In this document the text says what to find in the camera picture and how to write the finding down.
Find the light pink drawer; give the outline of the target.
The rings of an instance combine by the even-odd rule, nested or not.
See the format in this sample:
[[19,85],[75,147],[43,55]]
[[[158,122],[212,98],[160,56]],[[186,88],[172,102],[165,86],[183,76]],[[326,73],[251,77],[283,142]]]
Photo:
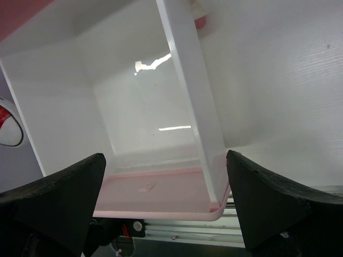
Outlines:
[[94,153],[94,216],[215,221],[230,186],[196,23],[211,1],[53,1],[1,41],[42,173]]

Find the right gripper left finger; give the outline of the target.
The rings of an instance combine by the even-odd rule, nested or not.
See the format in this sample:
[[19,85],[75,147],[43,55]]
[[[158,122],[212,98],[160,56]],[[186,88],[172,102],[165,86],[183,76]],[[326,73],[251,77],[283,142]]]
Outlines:
[[93,154],[1,193],[1,256],[81,256],[106,159]]

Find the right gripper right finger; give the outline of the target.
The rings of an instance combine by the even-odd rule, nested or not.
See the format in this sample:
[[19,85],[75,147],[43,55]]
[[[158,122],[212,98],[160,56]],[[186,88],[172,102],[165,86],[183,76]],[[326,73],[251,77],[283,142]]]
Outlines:
[[342,256],[342,197],[307,187],[229,150],[227,171],[252,256]]

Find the red sneaker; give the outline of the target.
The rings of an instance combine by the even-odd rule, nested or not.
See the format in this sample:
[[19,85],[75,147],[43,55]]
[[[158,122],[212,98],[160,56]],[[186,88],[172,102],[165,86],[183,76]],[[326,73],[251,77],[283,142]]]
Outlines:
[[19,147],[25,141],[25,130],[16,106],[1,97],[1,145]]

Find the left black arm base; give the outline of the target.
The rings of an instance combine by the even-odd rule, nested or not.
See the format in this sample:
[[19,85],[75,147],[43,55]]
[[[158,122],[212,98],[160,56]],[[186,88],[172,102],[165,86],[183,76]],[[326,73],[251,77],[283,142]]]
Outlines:
[[132,240],[145,237],[146,223],[138,219],[92,218],[83,248],[84,256],[92,256],[100,246],[108,246],[120,236]]

